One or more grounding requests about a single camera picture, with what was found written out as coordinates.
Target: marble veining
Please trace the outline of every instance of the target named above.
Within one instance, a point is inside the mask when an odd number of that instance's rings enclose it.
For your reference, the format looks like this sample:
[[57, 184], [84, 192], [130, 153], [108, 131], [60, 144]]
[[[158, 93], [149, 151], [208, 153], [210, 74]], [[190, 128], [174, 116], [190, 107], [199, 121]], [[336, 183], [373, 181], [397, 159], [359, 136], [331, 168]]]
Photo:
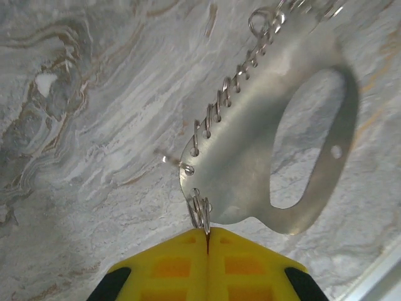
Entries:
[[[190, 228], [177, 171], [153, 150], [180, 155], [193, 119], [254, 45], [249, 14], [271, 3], [0, 4], [4, 300], [85, 300], [112, 263]], [[331, 299], [401, 230], [400, 12], [397, 0], [350, 0], [339, 15], [362, 101], [351, 156], [318, 221], [296, 236], [253, 218], [225, 227], [306, 265]], [[317, 82], [280, 125], [279, 207], [302, 192], [338, 105], [330, 74]]]

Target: metal plate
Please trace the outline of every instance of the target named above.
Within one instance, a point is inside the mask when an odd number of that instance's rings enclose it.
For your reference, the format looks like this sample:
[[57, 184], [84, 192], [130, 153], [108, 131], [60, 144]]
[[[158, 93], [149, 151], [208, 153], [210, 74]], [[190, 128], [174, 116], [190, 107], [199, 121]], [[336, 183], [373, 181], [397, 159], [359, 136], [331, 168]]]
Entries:
[[[197, 188], [212, 204], [211, 221], [237, 223], [254, 216], [278, 233], [308, 229], [326, 206], [345, 165], [358, 112], [358, 87], [341, 55], [334, 34], [318, 25], [311, 12], [293, 12], [275, 36], [267, 53], [241, 78], [241, 91], [231, 92], [232, 106], [222, 107], [211, 136], [199, 129], [199, 155], [193, 157], [192, 139], [181, 160], [192, 165], [188, 176], [180, 169], [185, 198]], [[284, 110], [297, 89], [320, 70], [335, 70], [345, 82], [344, 99], [316, 161], [303, 196], [294, 206], [279, 209], [270, 202], [270, 165], [274, 138]], [[340, 147], [335, 159], [332, 147]]]

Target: white marble background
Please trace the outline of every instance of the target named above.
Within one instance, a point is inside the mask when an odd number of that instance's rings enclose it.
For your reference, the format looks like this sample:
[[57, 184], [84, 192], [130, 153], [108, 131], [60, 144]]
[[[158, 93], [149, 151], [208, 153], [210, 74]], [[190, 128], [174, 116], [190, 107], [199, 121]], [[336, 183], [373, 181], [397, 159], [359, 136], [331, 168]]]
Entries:
[[[177, 171], [152, 151], [180, 154], [254, 43], [249, 14], [269, 3], [0, 3], [2, 300], [85, 300], [111, 264], [190, 228]], [[332, 199], [297, 236], [252, 218], [226, 226], [306, 265], [331, 299], [401, 230], [401, 1], [349, 5], [336, 32], [362, 102]], [[314, 91], [283, 121], [278, 206], [299, 196], [330, 118]]]

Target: large oval cutout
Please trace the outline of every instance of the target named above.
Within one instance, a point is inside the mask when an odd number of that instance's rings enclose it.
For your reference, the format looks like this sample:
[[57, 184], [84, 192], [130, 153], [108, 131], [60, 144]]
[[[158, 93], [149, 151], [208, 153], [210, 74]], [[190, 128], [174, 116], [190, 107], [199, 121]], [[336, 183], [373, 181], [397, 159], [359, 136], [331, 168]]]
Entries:
[[293, 95], [274, 140], [270, 170], [274, 207], [289, 208], [301, 199], [344, 95], [344, 80], [333, 70], [314, 74]]

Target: yellow plastic block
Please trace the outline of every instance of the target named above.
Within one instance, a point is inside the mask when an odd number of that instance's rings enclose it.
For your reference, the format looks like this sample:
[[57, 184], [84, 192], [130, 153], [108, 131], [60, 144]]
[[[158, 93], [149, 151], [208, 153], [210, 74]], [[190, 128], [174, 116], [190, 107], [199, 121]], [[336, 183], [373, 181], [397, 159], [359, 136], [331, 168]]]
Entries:
[[284, 269], [307, 272], [300, 263], [222, 228], [212, 228], [208, 301], [299, 300]]
[[113, 266], [131, 273], [116, 301], [205, 301], [207, 243], [193, 229]]

